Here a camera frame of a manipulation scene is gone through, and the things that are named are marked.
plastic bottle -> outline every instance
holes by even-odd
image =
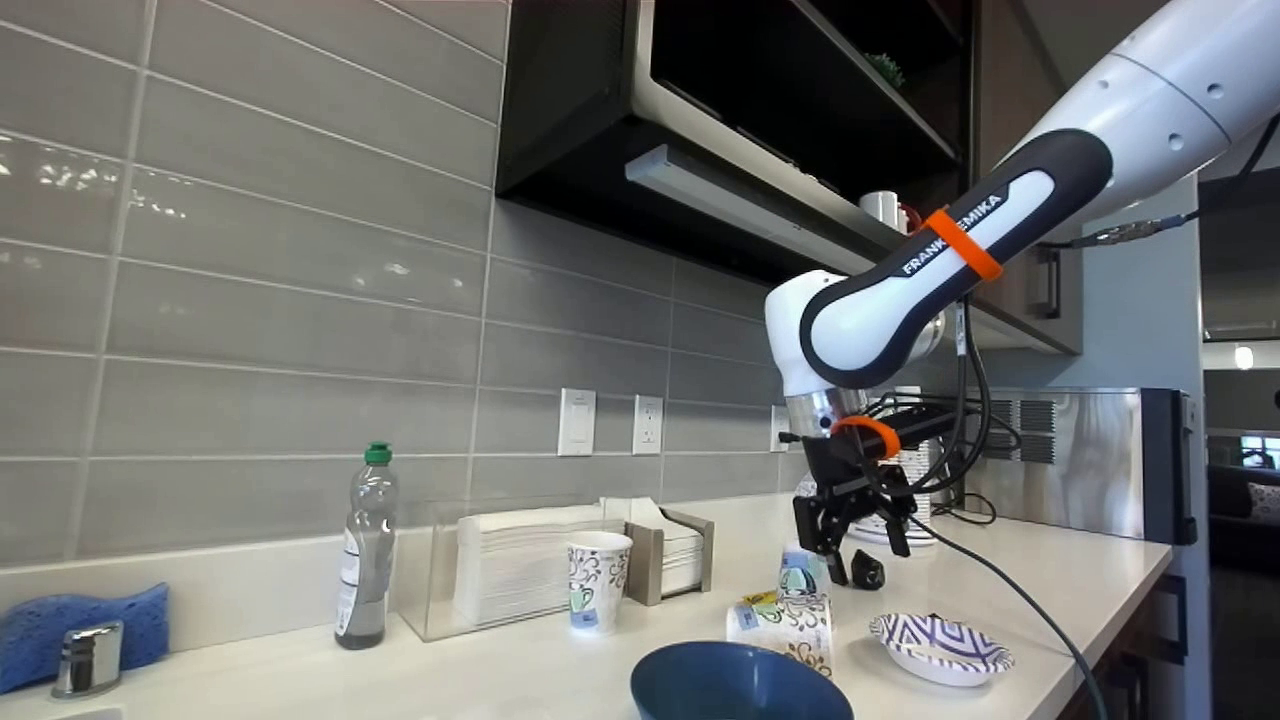
[[[392,448],[370,445],[365,469],[353,481],[333,632],[341,649],[371,649],[386,640],[401,495],[390,463]]]

wall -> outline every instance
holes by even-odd
[[[1197,209],[1197,179],[1180,179],[1146,205],[1092,221],[1084,230]],[[1084,357],[1001,352],[995,385],[1017,386],[1180,386],[1188,399],[1188,484],[1201,542],[1178,554],[1188,578],[1188,662],[1154,674],[1154,717],[1212,717],[1210,670],[1210,495],[1204,495],[1204,372],[1201,372],[1201,222],[1149,244],[1084,250]]]
[[[762,283],[491,195],[509,0],[0,0],[0,564],[787,487]],[[598,457],[558,461],[558,386]],[[628,457],[632,397],[663,451]]]

patterned bowl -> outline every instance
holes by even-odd
[[[938,610],[875,616],[871,637],[903,670],[932,683],[978,686],[1010,670],[1010,650],[987,632]]]
[[[844,691],[794,655],[693,640],[648,650],[632,667],[645,720],[854,720]]]

orange joint ring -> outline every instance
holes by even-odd
[[[882,423],[875,417],[842,417],[835,433],[875,433],[882,437],[882,461],[894,461],[903,439],[898,437],[898,426]]]

kitchen counter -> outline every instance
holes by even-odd
[[[1172,546],[1114,538],[1043,522],[1001,520],[967,528],[938,520],[954,538],[1011,572],[1084,649],[1089,658],[1116,640],[1138,603],[1160,578]],[[370,650],[341,650],[330,627],[176,650],[166,662],[127,670],[119,686],[88,699],[54,699],[29,686],[0,699],[5,720],[97,717],[123,720],[611,720],[635,717],[628,670],[671,640],[722,640],[725,606],[743,592],[775,583],[775,522],[749,537],[718,537],[718,588],[657,606],[626,603],[616,637],[572,637],[566,616],[526,618],[477,637],[425,645],[392,618],[390,640]],[[948,551],[918,546],[911,560],[863,542],[889,569],[882,592],[835,588],[835,683],[860,720],[882,717],[1057,717],[1082,674],[1043,618],[987,569]],[[939,610],[980,625],[1010,650],[1011,667],[987,686],[939,686],[902,670],[870,625],[882,610]]]

